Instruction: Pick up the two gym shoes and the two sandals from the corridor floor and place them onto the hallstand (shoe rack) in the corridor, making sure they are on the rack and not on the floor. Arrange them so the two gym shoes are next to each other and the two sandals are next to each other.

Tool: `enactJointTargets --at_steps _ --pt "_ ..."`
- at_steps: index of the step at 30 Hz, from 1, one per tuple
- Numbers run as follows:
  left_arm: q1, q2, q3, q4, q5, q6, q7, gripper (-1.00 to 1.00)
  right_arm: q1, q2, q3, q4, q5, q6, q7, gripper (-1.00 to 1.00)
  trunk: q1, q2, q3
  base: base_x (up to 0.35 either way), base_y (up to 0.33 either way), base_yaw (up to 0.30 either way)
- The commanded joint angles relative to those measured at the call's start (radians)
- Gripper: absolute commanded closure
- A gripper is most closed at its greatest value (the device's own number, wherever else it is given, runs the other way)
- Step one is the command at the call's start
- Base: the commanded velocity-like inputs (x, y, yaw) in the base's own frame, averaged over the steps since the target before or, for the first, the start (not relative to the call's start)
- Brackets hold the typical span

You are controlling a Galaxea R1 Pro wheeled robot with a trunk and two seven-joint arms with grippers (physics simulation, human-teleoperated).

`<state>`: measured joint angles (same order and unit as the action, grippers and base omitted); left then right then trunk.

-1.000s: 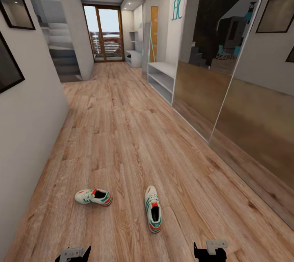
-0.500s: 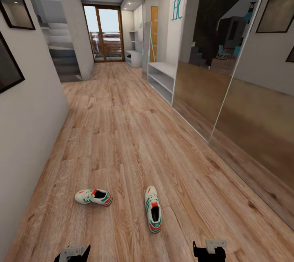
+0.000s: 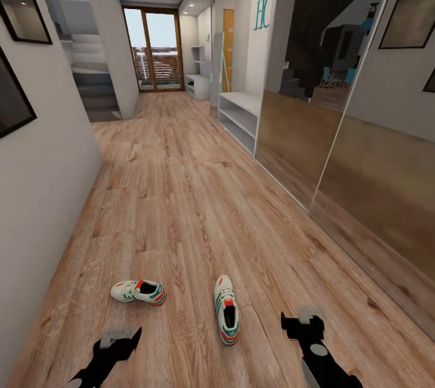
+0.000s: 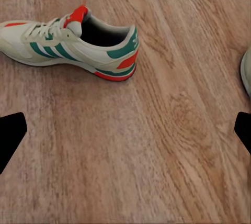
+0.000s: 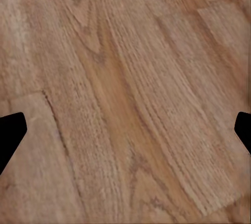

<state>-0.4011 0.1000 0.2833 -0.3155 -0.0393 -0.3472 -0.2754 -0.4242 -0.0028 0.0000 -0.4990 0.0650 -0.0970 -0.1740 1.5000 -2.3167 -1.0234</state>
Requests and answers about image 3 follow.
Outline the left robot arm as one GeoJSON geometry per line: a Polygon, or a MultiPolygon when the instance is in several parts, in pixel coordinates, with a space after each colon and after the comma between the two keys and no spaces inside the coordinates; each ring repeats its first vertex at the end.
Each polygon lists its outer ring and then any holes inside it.
{"type": "Polygon", "coordinates": [[[105,328],[101,339],[93,346],[93,360],[86,369],[81,369],[66,385],[66,388],[99,388],[118,361],[129,359],[137,348],[142,329],[132,338],[134,326],[105,328]]]}

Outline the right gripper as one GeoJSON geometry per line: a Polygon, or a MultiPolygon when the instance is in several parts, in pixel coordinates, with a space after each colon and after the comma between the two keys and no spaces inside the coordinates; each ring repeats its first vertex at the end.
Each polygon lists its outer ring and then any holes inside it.
{"type": "Polygon", "coordinates": [[[290,339],[297,339],[300,344],[301,336],[304,333],[314,333],[320,340],[324,338],[324,324],[318,315],[313,315],[310,319],[310,324],[301,324],[297,318],[285,318],[284,313],[281,314],[282,329],[287,330],[287,335],[290,339]]]}

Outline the gym shoe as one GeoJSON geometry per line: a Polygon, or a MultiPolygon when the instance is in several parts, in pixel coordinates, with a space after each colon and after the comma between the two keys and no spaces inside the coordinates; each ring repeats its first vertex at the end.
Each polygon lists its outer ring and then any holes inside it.
{"type": "Polygon", "coordinates": [[[162,285],[147,280],[118,282],[111,288],[110,293],[119,302],[144,300],[151,305],[161,305],[167,297],[167,292],[162,285]]]}
{"type": "Polygon", "coordinates": [[[227,346],[232,346],[238,341],[239,311],[233,284],[227,275],[221,275],[215,284],[214,302],[222,342],[227,346]]]}

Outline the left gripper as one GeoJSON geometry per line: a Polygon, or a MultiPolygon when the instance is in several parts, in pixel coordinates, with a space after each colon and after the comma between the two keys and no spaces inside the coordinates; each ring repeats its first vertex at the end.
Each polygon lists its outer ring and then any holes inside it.
{"type": "Polygon", "coordinates": [[[121,337],[115,338],[113,343],[108,348],[100,348],[100,342],[95,342],[93,346],[93,361],[99,360],[108,367],[108,373],[116,365],[118,361],[129,359],[133,349],[137,348],[140,340],[142,329],[139,329],[132,338],[121,337]]]}

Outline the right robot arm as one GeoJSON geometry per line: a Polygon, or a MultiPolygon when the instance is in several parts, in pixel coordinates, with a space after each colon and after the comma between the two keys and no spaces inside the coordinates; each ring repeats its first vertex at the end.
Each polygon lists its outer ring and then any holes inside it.
{"type": "Polygon", "coordinates": [[[282,313],[281,325],[303,350],[301,368],[309,388],[363,388],[354,375],[346,374],[334,361],[321,341],[324,324],[320,316],[326,316],[326,307],[298,306],[297,311],[298,318],[285,318],[282,313]]]}

